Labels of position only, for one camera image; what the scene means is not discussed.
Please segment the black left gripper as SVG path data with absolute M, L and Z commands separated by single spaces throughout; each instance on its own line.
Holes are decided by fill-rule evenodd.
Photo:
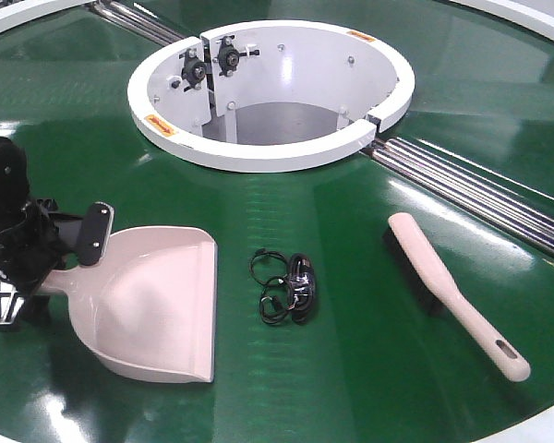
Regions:
M 16 330 L 21 321 L 38 320 L 48 311 L 50 296 L 31 294 L 64 266 L 67 255 L 76 253 L 85 267 L 101 260 L 114 209 L 95 202 L 83 218 L 60 211 L 51 198 L 32 198 L 20 216 L 0 231 L 0 331 Z

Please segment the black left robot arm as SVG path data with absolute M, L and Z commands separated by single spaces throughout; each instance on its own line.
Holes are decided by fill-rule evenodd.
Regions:
M 68 256 L 83 266 L 97 264 L 113 219 L 113 208 L 103 202 L 76 215 L 60 211 L 52 198 L 33 197 L 25 150 L 0 137 L 0 330 L 14 330 L 46 309 L 49 298 L 39 290 Z

